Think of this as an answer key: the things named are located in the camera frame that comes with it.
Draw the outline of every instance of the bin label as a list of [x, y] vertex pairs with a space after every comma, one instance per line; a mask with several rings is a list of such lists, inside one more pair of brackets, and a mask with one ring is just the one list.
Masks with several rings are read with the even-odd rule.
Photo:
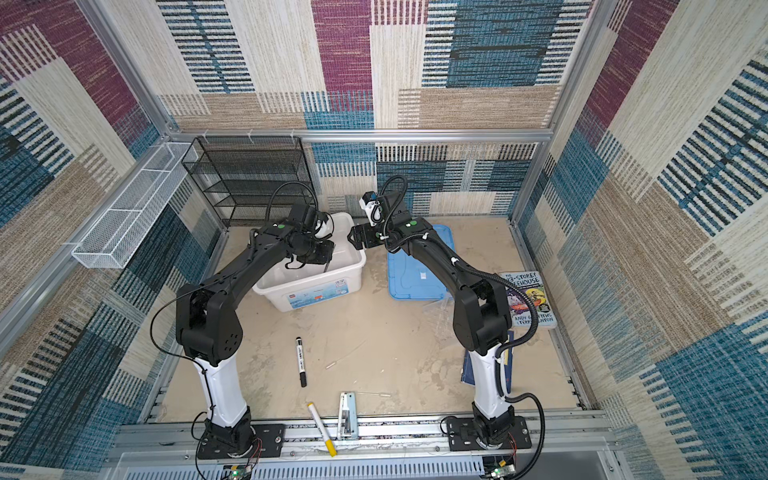
[[312, 288], [301, 290], [296, 293], [289, 293], [287, 297], [292, 308], [300, 308], [302, 306], [328, 300], [329, 298], [342, 296], [347, 293], [349, 293], [349, 287], [346, 285], [346, 280], [341, 279], [334, 282], [324, 283], [323, 285], [313, 286]]

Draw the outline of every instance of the white plastic storage bin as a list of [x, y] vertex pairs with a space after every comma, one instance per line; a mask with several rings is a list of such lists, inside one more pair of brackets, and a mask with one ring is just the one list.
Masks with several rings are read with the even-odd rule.
[[354, 226], [352, 217], [341, 212], [331, 215], [335, 244], [328, 271], [325, 265], [305, 265], [298, 270], [288, 270], [281, 261], [267, 271], [253, 286], [253, 291], [264, 295], [281, 312], [289, 312], [360, 290], [362, 266], [366, 264], [365, 250], [355, 250], [346, 239]]

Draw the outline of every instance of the carpet-patterned wall panel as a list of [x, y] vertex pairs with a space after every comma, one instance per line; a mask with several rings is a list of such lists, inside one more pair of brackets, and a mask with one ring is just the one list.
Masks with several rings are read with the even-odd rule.
[[[358, 200], [405, 175], [415, 215], [508, 215], [537, 144], [305, 142], [321, 206], [364, 217]], [[399, 182], [392, 184], [398, 188]]]
[[767, 25], [619, 2], [521, 219], [635, 478], [768, 476]]
[[[547, 127], [593, 10], [592, 0], [104, 6], [187, 131]], [[328, 101], [350, 95], [368, 101]]]
[[[139, 419], [165, 357], [150, 319], [201, 280], [220, 235], [193, 188], [181, 184], [124, 270], [78, 266], [2, 359], [0, 462], [97, 472], [118, 427]], [[174, 318], [169, 306], [155, 322], [166, 348]]]
[[158, 134], [73, 0], [0, 6], [3, 310]]
[[[0, 6], [3, 310], [158, 133], [74, 1]], [[135, 421], [162, 362], [147, 315], [173, 298], [166, 283], [199, 280], [218, 237], [200, 201], [168, 207], [148, 236], [154, 250], [126, 270], [77, 267], [2, 358], [3, 475], [87, 478], [117, 426]], [[145, 257], [166, 277], [149, 278]], [[157, 325], [166, 343], [172, 322], [173, 310]]]

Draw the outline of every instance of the red wire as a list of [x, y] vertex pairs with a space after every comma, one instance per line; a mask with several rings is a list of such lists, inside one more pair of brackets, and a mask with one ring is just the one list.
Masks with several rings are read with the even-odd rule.
[[513, 450], [512, 450], [512, 463], [517, 465], [518, 464], [518, 457], [517, 457], [518, 444], [515, 442], [515, 439], [512, 437], [511, 433], [509, 434], [509, 439], [512, 440], [512, 448], [513, 448]]
[[250, 457], [248, 458], [248, 462], [245, 464], [246, 468], [248, 468], [248, 465], [250, 465], [250, 461], [253, 459], [253, 456], [256, 454], [256, 452], [259, 452], [259, 456], [256, 457], [256, 461], [253, 463], [254, 466], [257, 463], [259, 463], [259, 460], [261, 459], [261, 439], [257, 439], [257, 443], [254, 446], [253, 453], [250, 454]]

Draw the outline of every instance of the blue plastic container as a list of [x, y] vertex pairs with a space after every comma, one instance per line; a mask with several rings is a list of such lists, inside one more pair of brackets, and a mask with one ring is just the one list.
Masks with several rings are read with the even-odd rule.
[[[453, 247], [451, 229], [445, 225], [432, 225], [435, 232], [449, 247]], [[397, 300], [440, 300], [449, 295], [445, 285], [424, 263], [406, 255], [387, 253], [387, 274], [389, 276], [389, 295]]]

